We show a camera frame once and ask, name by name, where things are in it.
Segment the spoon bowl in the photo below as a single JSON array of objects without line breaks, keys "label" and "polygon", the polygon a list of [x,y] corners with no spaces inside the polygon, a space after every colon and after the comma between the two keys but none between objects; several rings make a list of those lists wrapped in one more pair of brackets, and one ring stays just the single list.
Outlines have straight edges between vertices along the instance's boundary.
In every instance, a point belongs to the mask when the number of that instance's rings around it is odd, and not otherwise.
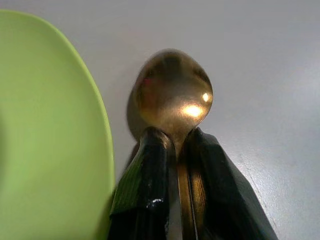
[{"label": "spoon bowl", "polygon": [[171,137],[176,155],[188,133],[208,114],[214,98],[202,67],[175,49],[162,51],[145,64],[133,97],[146,123]]}]

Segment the metal spoon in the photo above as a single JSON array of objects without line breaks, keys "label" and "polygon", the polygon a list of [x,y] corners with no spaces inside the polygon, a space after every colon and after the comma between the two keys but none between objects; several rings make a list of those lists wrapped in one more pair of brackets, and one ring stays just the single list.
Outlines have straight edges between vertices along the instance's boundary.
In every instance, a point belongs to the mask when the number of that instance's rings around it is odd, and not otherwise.
[{"label": "metal spoon", "polygon": [[208,114],[213,89],[202,67],[185,53],[169,49],[149,60],[135,83],[133,97],[141,117],[173,141],[183,240],[197,239],[187,166],[179,156],[188,133]]}]

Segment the gray background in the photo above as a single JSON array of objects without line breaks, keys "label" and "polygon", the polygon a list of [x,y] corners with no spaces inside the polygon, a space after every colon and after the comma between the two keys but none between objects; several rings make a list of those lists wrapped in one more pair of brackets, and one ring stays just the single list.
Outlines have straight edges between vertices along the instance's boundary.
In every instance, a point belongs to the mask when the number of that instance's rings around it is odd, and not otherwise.
[{"label": "gray background", "polygon": [[187,52],[214,87],[200,126],[248,178],[279,239],[320,239],[320,1],[0,0],[0,8],[38,15],[75,45],[108,112],[117,180],[137,142],[127,104],[140,67],[164,48]]}]

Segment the black object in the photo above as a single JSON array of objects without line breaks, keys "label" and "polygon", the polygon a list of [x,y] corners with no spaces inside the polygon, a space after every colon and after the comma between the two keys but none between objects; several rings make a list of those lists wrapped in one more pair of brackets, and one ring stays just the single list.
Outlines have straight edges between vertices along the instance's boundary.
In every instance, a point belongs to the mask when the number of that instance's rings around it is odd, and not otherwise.
[{"label": "black object", "polygon": [[277,240],[250,183],[200,128],[187,137],[183,157],[199,240]]},{"label": "black object", "polygon": [[148,127],[139,150],[118,183],[108,240],[165,240],[169,221],[168,170],[172,141]]}]

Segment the gold spoon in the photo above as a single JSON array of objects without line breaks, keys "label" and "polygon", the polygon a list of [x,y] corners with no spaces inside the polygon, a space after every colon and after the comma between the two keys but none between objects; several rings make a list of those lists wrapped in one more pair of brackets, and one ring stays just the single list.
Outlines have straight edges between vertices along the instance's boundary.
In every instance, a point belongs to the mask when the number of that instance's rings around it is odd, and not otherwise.
[{"label": "gold spoon", "polygon": [[208,114],[213,89],[202,67],[185,53],[169,49],[149,60],[135,83],[133,97],[141,117],[173,141],[177,159],[182,237],[196,239],[187,166],[179,158],[188,133]]}]

